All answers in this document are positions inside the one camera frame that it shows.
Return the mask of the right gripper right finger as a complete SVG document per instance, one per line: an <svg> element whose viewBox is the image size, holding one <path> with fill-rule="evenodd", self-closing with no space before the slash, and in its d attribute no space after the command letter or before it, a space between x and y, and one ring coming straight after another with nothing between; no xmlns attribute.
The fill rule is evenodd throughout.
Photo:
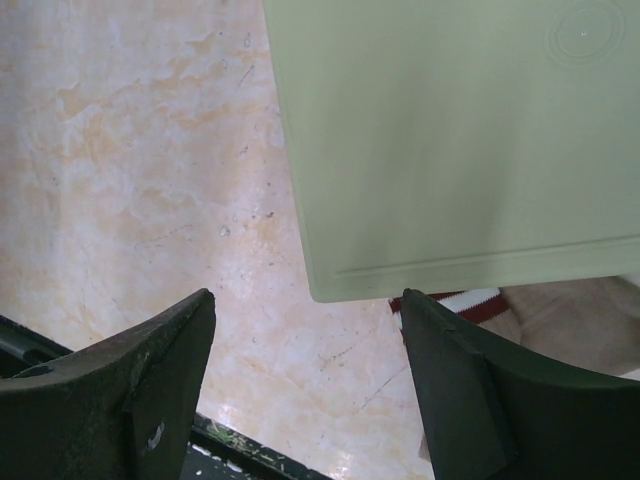
<svg viewBox="0 0 640 480"><path fill-rule="evenodd" d="M436 478L638 478L638 381L535 353L418 290L401 320Z"/></svg>

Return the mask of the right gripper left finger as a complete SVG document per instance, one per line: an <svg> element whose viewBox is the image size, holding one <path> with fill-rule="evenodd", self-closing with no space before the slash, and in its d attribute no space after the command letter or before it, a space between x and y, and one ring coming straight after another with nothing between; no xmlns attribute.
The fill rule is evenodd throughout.
<svg viewBox="0 0 640 480"><path fill-rule="evenodd" d="M200 289L1 382L4 479L177 479L216 325Z"/></svg>

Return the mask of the pale green basket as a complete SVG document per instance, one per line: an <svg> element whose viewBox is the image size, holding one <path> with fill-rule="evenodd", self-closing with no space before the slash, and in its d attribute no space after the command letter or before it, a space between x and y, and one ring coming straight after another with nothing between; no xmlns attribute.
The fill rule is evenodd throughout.
<svg viewBox="0 0 640 480"><path fill-rule="evenodd" d="M311 296L635 274L635 1L268 1Z"/></svg>

